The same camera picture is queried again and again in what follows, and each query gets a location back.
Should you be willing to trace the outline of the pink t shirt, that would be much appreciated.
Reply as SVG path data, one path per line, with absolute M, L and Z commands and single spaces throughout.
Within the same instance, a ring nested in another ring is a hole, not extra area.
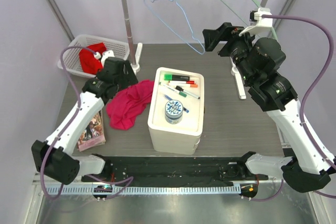
M 143 80 L 118 92 L 107 104 L 109 125 L 113 129 L 128 130 L 135 120 L 151 103 L 154 81 Z

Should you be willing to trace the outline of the red t shirt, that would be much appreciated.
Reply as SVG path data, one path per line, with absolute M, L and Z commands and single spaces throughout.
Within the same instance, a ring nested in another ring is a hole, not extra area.
M 93 50 L 94 52 L 98 52 L 100 55 L 107 50 L 106 46 L 102 42 L 87 46 L 87 48 Z M 101 61 L 96 59 L 94 54 L 86 49 L 82 49 L 79 52 L 79 60 L 83 72 L 88 74 L 96 75 L 97 72 L 103 68 Z

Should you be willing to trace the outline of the blue wire hanger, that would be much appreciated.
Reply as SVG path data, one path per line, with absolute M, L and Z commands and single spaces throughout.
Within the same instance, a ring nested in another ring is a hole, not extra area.
M 184 21 L 186 22 L 189 34 L 191 36 L 192 41 L 196 42 L 201 49 L 198 50 L 196 47 L 192 46 L 191 43 L 189 43 L 185 38 L 183 38 L 182 35 L 180 35 L 178 32 L 176 32 L 167 22 L 163 20 L 163 18 L 153 9 L 150 4 L 154 4 L 156 2 L 161 2 L 161 1 L 168 1 L 169 3 L 174 4 L 174 6 L 177 7 L 179 13 L 183 16 Z M 190 24 L 190 21 L 188 19 L 187 13 L 185 9 L 180 5 L 179 0 L 143 0 L 143 4 L 145 7 L 156 17 L 168 30 L 170 30 L 180 41 L 185 43 L 187 46 L 189 46 L 194 52 L 196 52 L 199 55 L 204 55 L 205 53 L 205 47 L 203 43 L 195 37 L 194 35 L 194 30 Z

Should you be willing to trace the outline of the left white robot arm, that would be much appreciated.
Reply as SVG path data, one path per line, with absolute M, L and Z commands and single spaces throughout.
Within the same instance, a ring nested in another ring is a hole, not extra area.
M 32 144 L 36 169 L 64 185 L 71 184 L 77 176 L 94 174 L 105 182 L 112 174 L 108 160 L 101 155 L 73 157 L 72 153 L 84 129 L 99 111 L 119 91 L 138 82 L 127 60 L 109 57 L 94 78 L 86 81 L 74 105 L 57 129 L 44 141 Z

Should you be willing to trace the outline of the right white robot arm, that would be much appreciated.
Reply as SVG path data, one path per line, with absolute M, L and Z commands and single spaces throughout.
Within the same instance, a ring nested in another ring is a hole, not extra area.
M 202 31 L 206 51 L 213 51 L 220 42 L 225 42 L 218 52 L 229 57 L 241 74 L 244 86 L 248 87 L 252 100 L 266 112 L 289 142 L 294 155 L 288 157 L 263 156 L 248 152 L 243 163 L 237 166 L 242 179 L 255 174 L 283 179 L 292 189 L 306 193 L 323 189 L 331 180 L 335 168 L 335 156 L 328 152 L 319 139 L 311 142 L 313 130 L 308 120 L 300 115 L 302 102 L 290 81 L 278 73 L 286 59 L 281 45 L 272 38 L 255 39 L 243 33 L 243 27 L 223 23 L 217 29 Z

